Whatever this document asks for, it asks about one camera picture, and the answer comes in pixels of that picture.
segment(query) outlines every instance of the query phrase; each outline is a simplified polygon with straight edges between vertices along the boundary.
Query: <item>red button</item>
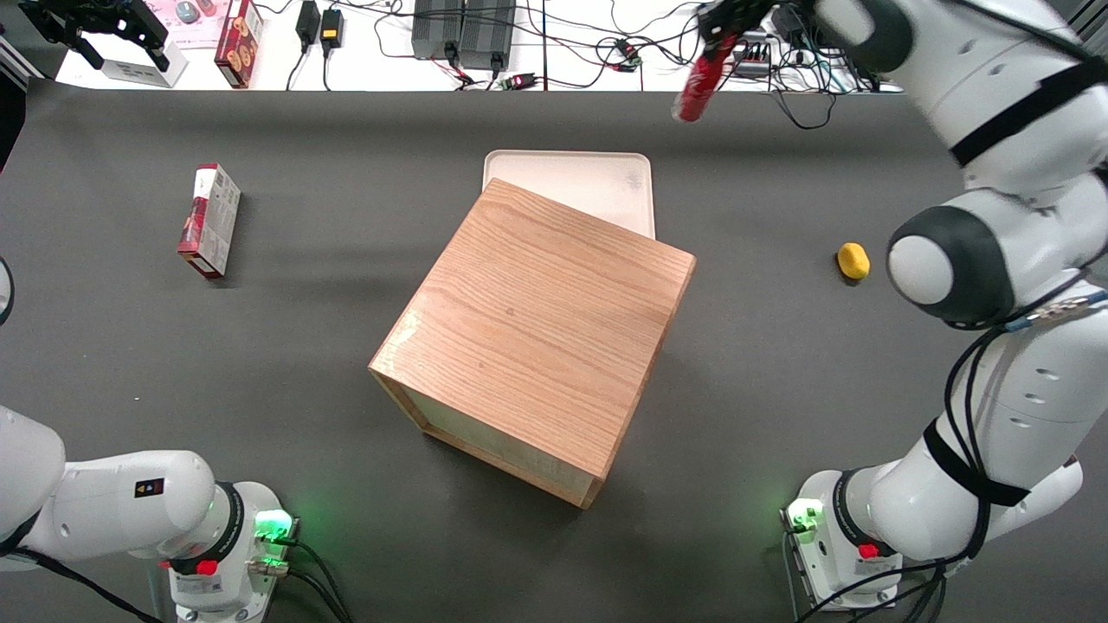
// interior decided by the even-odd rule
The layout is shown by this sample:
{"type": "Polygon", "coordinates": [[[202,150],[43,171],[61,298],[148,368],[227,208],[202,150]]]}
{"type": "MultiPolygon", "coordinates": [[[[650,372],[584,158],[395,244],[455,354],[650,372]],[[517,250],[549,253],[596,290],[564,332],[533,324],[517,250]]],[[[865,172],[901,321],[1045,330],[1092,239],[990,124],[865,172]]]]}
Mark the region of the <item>red button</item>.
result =
{"type": "Polygon", "coordinates": [[[862,560],[870,560],[881,555],[881,551],[873,543],[862,543],[858,547],[858,555],[862,556],[862,560]]]}
{"type": "Polygon", "coordinates": [[[215,570],[218,565],[219,563],[214,560],[202,560],[196,563],[196,574],[215,575],[215,570]]]}

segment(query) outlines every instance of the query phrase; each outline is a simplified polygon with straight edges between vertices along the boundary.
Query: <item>wooden box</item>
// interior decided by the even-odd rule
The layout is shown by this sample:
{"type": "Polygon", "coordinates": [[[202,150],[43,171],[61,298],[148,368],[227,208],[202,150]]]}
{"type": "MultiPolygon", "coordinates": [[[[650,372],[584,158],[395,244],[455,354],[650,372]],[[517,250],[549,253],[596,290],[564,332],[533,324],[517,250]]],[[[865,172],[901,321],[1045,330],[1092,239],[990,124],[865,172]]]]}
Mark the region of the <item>wooden box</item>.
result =
{"type": "Polygon", "coordinates": [[[423,432],[586,509],[695,264],[493,180],[369,369],[423,432]]]}

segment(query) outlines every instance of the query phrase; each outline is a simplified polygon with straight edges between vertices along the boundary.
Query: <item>yellow object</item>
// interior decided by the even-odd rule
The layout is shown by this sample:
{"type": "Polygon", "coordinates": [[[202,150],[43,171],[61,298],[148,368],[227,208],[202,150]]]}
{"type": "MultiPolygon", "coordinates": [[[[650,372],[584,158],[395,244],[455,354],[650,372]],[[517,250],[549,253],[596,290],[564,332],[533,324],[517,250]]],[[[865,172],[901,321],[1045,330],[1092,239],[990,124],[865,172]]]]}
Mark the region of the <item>yellow object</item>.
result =
{"type": "Polygon", "coordinates": [[[847,243],[839,248],[839,269],[851,279],[864,279],[870,274],[870,256],[858,243],[847,243]]]}

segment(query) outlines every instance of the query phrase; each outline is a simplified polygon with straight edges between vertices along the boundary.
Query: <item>white tray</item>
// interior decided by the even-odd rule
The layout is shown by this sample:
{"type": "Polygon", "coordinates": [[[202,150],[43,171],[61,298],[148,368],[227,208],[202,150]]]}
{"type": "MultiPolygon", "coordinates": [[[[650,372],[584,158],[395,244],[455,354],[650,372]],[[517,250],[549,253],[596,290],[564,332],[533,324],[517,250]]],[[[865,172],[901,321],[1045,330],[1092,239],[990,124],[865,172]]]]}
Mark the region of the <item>white tray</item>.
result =
{"type": "Polygon", "coordinates": [[[485,156],[495,177],[654,238],[654,182],[642,154],[497,150],[485,156]]]}

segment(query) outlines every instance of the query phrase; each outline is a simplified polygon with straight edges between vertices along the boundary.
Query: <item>power strip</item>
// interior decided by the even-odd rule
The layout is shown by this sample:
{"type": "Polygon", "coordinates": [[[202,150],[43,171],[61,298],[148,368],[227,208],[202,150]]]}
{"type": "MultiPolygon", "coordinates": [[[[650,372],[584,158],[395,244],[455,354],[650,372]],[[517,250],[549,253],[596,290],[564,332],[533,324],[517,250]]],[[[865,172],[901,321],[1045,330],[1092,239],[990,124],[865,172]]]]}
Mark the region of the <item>power strip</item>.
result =
{"type": "Polygon", "coordinates": [[[739,44],[745,42],[746,45],[742,49],[738,49],[739,45],[736,45],[735,69],[731,70],[731,75],[765,78],[769,75],[772,64],[772,51],[769,42],[766,41],[766,33],[761,33],[761,41],[758,42],[747,39],[747,34],[743,34],[743,39],[739,41],[739,44]]]}

